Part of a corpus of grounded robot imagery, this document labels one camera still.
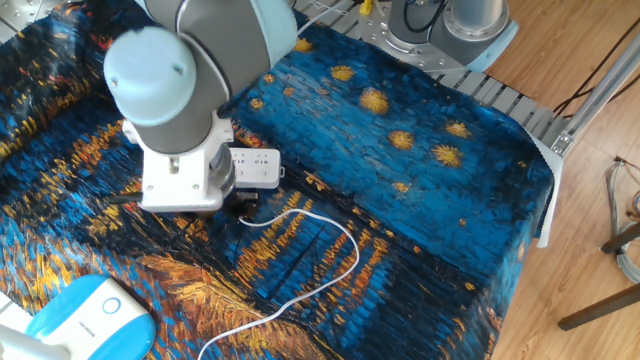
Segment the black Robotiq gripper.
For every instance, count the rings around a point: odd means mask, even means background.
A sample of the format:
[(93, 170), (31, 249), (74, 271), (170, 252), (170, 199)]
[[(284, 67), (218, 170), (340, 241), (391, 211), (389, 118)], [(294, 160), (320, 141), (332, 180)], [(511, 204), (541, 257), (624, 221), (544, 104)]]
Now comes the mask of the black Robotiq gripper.
[(239, 218), (252, 219), (259, 209), (259, 192), (255, 189), (234, 189), (224, 200), (224, 208), (237, 208)]

